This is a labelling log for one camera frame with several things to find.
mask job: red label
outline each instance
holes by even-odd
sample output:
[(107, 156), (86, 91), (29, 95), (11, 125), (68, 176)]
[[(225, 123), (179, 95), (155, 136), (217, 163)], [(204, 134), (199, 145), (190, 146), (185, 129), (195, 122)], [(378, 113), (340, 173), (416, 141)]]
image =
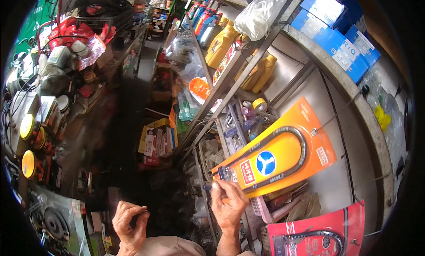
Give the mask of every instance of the red label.
[(249, 159), (245, 162), (242, 162), (240, 166), (245, 185), (255, 182), (255, 177), (252, 173), (251, 162), (249, 161)]

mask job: blue bottle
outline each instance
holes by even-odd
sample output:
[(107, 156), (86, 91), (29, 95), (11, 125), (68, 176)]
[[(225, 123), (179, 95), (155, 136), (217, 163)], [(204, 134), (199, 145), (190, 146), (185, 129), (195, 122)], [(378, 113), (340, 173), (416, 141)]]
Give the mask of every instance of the blue bottle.
[(193, 16), (193, 21), (192, 21), (192, 26), (195, 27), (198, 23), (199, 18), (201, 18), (201, 15), (204, 13), (205, 11), (205, 5), (199, 5), (199, 8), (196, 10), (194, 16)]
[(202, 27), (201, 27), (201, 31), (199, 32), (199, 35), (196, 37), (196, 40), (198, 40), (198, 41), (201, 40), (201, 37), (204, 34), (205, 30), (207, 29), (208, 26), (210, 26), (210, 24), (213, 23), (214, 20), (215, 21), (218, 20), (217, 15), (214, 15), (213, 17), (210, 17), (210, 18), (208, 18), (204, 21), (204, 23), (202, 24)]

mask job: red packaging card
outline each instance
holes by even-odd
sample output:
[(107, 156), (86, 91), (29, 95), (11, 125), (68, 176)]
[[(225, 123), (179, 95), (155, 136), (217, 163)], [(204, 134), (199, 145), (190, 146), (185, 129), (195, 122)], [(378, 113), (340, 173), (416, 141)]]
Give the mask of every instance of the red packaging card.
[(273, 256), (358, 256), (364, 226), (364, 206), (356, 202), (326, 215), (269, 224), (267, 230)]

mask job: tape roll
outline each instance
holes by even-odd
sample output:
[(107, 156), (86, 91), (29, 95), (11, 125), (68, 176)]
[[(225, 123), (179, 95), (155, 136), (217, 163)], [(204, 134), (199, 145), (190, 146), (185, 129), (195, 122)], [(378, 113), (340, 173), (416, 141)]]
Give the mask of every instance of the tape roll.
[(255, 111), (264, 112), (267, 110), (267, 103), (263, 98), (258, 98), (252, 102), (252, 107)]

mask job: white plastic bag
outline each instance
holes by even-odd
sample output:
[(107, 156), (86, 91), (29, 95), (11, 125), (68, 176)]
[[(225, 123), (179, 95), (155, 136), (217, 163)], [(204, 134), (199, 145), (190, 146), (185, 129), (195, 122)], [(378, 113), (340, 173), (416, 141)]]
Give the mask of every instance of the white plastic bag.
[(286, 0), (253, 0), (236, 17), (235, 30), (248, 35), (251, 41), (260, 40), (272, 26), (285, 2)]

